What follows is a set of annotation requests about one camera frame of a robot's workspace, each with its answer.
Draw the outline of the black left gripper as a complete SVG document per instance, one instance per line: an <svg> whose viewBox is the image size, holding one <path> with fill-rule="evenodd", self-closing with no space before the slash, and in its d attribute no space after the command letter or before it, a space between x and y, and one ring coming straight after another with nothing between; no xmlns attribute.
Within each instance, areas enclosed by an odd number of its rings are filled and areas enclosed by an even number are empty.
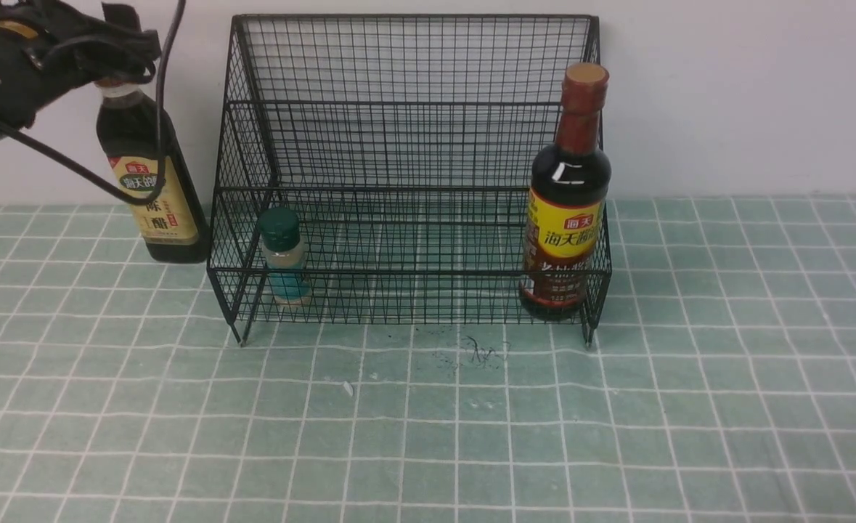
<svg viewBox="0 0 856 523"><path fill-rule="evenodd" d="M158 76L161 44L145 30L135 7L102 3L100 19L63 1L27 1L40 41L24 46L24 86L66 92L102 79L145 85Z"/></svg>

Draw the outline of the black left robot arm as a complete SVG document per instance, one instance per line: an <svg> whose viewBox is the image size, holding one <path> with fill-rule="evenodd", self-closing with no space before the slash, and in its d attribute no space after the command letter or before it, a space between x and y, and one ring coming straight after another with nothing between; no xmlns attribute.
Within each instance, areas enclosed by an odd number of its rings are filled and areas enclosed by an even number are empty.
<svg viewBox="0 0 856 523"><path fill-rule="evenodd" d="M63 1L0 1L0 123L30 128L49 104L107 78L153 80L158 33L143 29L129 4L105 2L102 13Z"/></svg>

